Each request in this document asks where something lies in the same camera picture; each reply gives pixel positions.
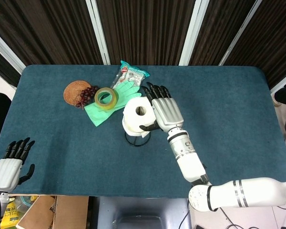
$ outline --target yellow bag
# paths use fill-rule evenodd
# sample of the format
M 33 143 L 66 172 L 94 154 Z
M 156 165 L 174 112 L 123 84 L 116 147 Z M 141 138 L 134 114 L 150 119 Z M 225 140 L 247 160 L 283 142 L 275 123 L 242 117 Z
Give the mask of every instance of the yellow bag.
M 0 224 L 1 229 L 10 228 L 15 226 L 19 222 L 19 215 L 16 209 L 15 202 L 11 202 L 7 205 L 4 212 L 2 222 Z

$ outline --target grapes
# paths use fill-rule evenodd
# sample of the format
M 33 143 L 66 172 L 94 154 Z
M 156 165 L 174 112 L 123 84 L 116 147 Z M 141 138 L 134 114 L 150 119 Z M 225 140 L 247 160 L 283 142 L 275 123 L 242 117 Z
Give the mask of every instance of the grapes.
M 84 106 L 90 104 L 94 95 L 100 88 L 98 86 L 91 86 L 87 87 L 86 89 L 82 90 L 80 94 L 80 100 L 75 105 L 76 107 L 81 107 L 83 109 Z

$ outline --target rubber glove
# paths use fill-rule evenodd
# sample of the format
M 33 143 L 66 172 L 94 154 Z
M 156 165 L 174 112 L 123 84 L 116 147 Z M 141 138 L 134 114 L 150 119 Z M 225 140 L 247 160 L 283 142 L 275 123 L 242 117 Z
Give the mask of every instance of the rubber glove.
M 142 95 L 141 93 L 138 93 L 140 87 L 133 87 L 133 84 L 133 81 L 125 81 L 114 89 L 116 95 L 118 96 L 118 100 L 114 108 L 110 110 L 103 110 L 96 103 L 85 106 L 85 111 L 95 126 L 99 126 L 101 123 L 103 123 L 113 114 L 113 112 L 125 107 L 127 102 L 132 98 L 140 97 Z M 101 102 L 106 104 L 110 100 L 111 96 L 108 96 L 102 99 Z

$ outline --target table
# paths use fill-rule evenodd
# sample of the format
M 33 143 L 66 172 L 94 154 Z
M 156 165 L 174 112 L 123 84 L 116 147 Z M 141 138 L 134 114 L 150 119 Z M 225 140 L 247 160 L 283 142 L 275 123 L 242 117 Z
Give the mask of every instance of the table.
M 184 129 L 206 165 L 210 182 L 271 177 L 286 181 L 286 147 L 264 74 L 244 66 L 139 66 L 165 85 L 180 106 Z M 128 145 L 123 111 L 95 127 L 63 99 L 72 81 L 110 86 L 116 65 L 31 65 L 22 73 L 1 135 L 0 158 L 13 140 L 31 137 L 23 194 L 186 198 L 167 143 L 154 131 L 142 147 Z

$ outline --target toilet paper roll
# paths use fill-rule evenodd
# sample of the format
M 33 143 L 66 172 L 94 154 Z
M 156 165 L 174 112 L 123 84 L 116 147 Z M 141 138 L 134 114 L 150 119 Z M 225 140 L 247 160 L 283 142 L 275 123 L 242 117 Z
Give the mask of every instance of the toilet paper roll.
M 123 111 L 123 127 L 128 135 L 145 137 L 149 132 L 143 131 L 141 125 L 151 125 L 156 117 L 147 97 L 136 97 L 126 104 Z

